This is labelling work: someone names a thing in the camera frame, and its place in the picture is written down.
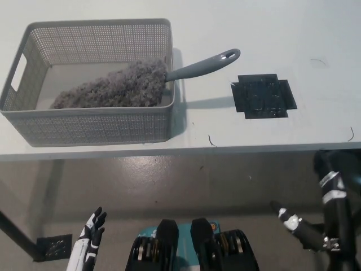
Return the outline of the robot right hand white black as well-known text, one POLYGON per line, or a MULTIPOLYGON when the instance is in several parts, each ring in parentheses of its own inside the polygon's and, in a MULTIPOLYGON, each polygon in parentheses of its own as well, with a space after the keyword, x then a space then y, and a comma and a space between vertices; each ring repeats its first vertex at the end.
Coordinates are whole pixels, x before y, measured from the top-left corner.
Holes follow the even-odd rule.
POLYGON ((341 251, 338 238, 331 238, 325 233, 323 223, 312 224, 277 201, 270 201, 272 210, 285 228, 299 240, 303 249, 318 251, 341 251))

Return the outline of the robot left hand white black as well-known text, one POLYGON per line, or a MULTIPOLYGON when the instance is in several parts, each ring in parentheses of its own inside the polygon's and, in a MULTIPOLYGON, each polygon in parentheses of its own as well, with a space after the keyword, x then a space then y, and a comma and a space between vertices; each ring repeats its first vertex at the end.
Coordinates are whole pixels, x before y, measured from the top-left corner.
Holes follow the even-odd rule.
POLYGON ((76 240, 66 271, 93 271, 102 235, 105 231, 106 212, 99 207, 84 225, 76 240))

